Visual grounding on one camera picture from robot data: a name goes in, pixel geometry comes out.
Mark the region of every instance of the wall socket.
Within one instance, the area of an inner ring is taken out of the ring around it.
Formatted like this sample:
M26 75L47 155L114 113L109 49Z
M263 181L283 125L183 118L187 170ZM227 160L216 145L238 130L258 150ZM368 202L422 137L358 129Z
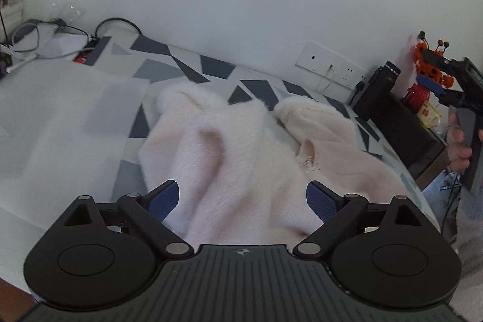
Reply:
M350 89L354 89L359 81L368 79L366 70L313 41L307 42L296 65L329 79L334 77L334 82Z

